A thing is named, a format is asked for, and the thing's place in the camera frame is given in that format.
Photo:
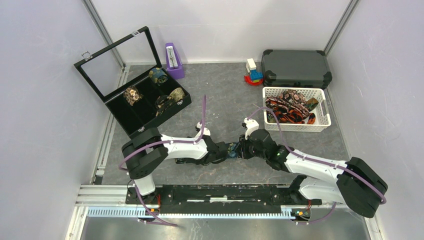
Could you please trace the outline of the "rolled brown floral tie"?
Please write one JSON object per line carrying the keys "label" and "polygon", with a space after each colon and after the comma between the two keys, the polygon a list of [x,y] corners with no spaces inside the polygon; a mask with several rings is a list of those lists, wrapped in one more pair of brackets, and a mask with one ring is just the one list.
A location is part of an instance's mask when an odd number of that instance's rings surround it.
{"label": "rolled brown floral tie", "polygon": [[123,97],[130,106],[133,106],[135,103],[139,102],[144,95],[141,94],[135,86],[131,86],[124,91]]}

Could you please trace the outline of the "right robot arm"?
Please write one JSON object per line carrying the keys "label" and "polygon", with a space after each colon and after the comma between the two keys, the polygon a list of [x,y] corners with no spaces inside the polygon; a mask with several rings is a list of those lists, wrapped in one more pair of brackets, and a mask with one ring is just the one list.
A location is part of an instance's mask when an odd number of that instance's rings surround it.
{"label": "right robot arm", "polygon": [[265,129],[254,130],[249,136],[242,134],[236,151],[243,159],[257,157],[274,170],[304,176],[288,191],[295,204],[307,199],[342,203],[363,217],[373,218],[388,190],[387,183],[361,158],[343,161],[305,154],[277,144]]}

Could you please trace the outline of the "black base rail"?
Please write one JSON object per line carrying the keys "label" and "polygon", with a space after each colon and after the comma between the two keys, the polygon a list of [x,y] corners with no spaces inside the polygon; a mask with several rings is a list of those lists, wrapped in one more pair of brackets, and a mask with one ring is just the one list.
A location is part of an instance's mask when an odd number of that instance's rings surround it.
{"label": "black base rail", "polygon": [[146,205],[157,205],[161,214],[276,214],[281,206],[322,204],[278,184],[165,184],[142,199]]}

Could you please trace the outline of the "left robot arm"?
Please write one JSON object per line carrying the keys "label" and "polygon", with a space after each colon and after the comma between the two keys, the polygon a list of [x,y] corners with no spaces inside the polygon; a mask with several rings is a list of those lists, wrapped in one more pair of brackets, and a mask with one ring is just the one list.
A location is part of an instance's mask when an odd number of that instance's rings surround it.
{"label": "left robot arm", "polygon": [[195,137],[172,137],[161,134],[157,128],[140,132],[121,148],[124,157],[119,167],[127,171],[145,204],[157,198],[153,171],[165,160],[177,164],[218,164],[231,158],[233,143],[214,142],[207,129]]}

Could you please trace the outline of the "blue yellow patterned tie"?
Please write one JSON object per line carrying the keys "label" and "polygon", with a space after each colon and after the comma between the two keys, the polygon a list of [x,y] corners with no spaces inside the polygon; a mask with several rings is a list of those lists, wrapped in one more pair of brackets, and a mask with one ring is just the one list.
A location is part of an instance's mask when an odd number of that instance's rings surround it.
{"label": "blue yellow patterned tie", "polygon": [[239,142],[230,142],[226,144],[228,159],[237,159],[241,157],[241,154],[238,151],[239,145]]}

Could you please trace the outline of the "purple metronome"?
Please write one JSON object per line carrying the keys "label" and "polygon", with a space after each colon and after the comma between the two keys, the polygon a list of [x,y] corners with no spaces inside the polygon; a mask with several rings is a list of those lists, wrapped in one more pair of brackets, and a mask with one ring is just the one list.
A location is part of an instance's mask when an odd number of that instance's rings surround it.
{"label": "purple metronome", "polygon": [[165,50],[167,72],[176,80],[183,79],[185,77],[184,68],[175,45],[172,42],[168,42],[165,44]]}

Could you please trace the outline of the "colourful toy block stack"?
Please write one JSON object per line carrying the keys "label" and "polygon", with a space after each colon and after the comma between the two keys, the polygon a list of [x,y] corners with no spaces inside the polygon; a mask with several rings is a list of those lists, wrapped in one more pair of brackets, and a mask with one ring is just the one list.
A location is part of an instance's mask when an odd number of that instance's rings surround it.
{"label": "colourful toy block stack", "polygon": [[246,60],[246,71],[244,81],[251,86],[258,86],[263,83],[263,74],[258,72],[256,63],[253,58]]}

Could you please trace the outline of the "white plastic basket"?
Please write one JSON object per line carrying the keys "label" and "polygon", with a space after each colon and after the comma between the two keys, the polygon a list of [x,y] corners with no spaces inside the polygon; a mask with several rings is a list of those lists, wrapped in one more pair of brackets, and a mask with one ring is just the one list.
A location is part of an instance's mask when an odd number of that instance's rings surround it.
{"label": "white plastic basket", "polygon": [[281,127],[283,131],[289,132],[311,132],[320,133],[331,125],[330,114],[326,103],[324,91],[320,88],[295,88],[295,87],[264,87],[262,89],[263,105],[265,105],[266,98],[271,96],[278,96],[285,90],[296,90],[298,93],[303,94],[307,99],[315,98],[318,100],[317,107],[312,111],[315,114],[316,120],[314,124],[293,124],[293,123],[278,123],[270,122],[266,110],[263,111],[265,129],[269,131],[277,131]]}

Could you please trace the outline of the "rolled teal tie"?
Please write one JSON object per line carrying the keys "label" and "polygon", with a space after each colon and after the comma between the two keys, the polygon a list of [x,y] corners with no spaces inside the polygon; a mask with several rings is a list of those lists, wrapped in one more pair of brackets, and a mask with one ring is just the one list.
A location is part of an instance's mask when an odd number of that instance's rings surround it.
{"label": "rolled teal tie", "polygon": [[159,67],[152,68],[149,71],[149,77],[152,82],[158,86],[168,81],[168,75]]}

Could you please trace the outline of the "orange black tie pile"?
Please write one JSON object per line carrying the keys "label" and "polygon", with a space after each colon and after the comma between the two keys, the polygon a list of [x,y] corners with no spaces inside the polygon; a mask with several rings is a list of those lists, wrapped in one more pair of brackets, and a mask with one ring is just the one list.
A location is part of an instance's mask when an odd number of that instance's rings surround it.
{"label": "orange black tie pile", "polygon": [[296,90],[288,89],[277,96],[270,96],[265,100],[265,106],[273,110],[276,119],[271,113],[267,113],[271,123],[280,124],[309,124],[316,121],[316,115],[312,111],[318,106],[315,98],[307,99]]}

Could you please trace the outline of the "black tie display box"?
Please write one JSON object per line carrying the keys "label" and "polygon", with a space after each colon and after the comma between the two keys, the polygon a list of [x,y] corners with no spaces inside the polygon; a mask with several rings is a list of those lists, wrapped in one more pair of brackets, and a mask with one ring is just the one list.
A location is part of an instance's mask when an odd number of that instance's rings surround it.
{"label": "black tie display box", "polygon": [[[145,49],[148,53],[152,54],[154,63],[149,65],[144,72],[136,75],[134,79],[127,80],[123,85],[108,94],[103,94],[86,73],[83,66],[95,58],[115,49],[117,46],[136,38],[137,36],[142,36],[142,38],[148,42],[148,46]],[[143,130],[159,127],[192,102],[191,95],[183,89],[183,86],[176,79],[169,75],[167,70],[163,68],[154,40],[147,26],[134,31],[120,40],[93,53],[88,58],[78,61],[74,64],[74,67],[103,101],[116,121],[130,138],[134,138]],[[162,85],[156,85],[150,79],[149,72],[153,68],[161,68],[167,74],[168,80]],[[143,98],[136,102],[133,106],[131,106],[124,98],[124,91],[129,87],[136,87],[138,91],[143,94]],[[176,88],[182,88],[185,92],[185,97],[165,110],[163,114],[156,116],[157,110],[155,107],[155,101],[159,96],[169,96]]]}

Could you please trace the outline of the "dark grey hard case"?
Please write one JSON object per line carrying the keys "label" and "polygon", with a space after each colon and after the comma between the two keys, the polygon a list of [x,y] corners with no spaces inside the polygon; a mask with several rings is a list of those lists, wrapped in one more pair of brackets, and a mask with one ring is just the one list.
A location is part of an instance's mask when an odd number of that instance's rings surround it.
{"label": "dark grey hard case", "polygon": [[326,89],[333,79],[322,50],[266,49],[262,53],[263,86]]}

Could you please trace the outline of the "rolled olive gold tie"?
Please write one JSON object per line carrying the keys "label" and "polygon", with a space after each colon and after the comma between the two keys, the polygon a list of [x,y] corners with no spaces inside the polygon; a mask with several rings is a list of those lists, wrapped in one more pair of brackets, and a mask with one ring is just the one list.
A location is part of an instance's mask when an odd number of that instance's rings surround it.
{"label": "rolled olive gold tie", "polygon": [[183,88],[182,87],[178,87],[178,88],[176,88],[176,89],[174,89],[170,94],[169,94],[169,96],[172,98],[172,100],[174,101],[174,102],[179,102],[179,101],[181,101],[185,96],[186,96],[186,94],[185,94],[185,92],[184,92],[184,90],[183,90]]}

